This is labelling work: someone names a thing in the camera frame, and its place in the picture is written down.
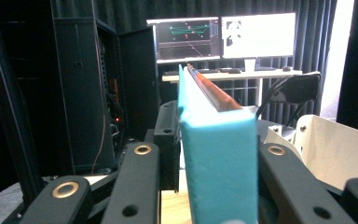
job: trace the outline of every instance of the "white wall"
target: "white wall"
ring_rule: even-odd
[[[321,117],[336,120],[342,74],[351,29],[353,0],[338,0],[327,62]]]

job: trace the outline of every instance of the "monitor screen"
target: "monitor screen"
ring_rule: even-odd
[[[157,63],[220,59],[218,17],[149,20],[147,24],[155,26]]]
[[[293,56],[296,13],[222,17],[222,57]]]

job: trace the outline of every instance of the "desk leg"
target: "desk leg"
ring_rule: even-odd
[[[258,78],[255,80],[255,105],[261,106],[263,102],[263,78]]]

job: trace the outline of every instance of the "cyan foam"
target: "cyan foam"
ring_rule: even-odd
[[[218,112],[186,67],[178,109],[193,223],[257,222],[255,115]]]

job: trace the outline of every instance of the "chair backrest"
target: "chair backrest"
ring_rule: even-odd
[[[279,79],[267,91],[262,105],[257,109],[256,117],[263,113],[269,103],[298,105],[296,112],[286,123],[289,125],[307,101],[316,99],[320,80],[321,73],[318,71]]]

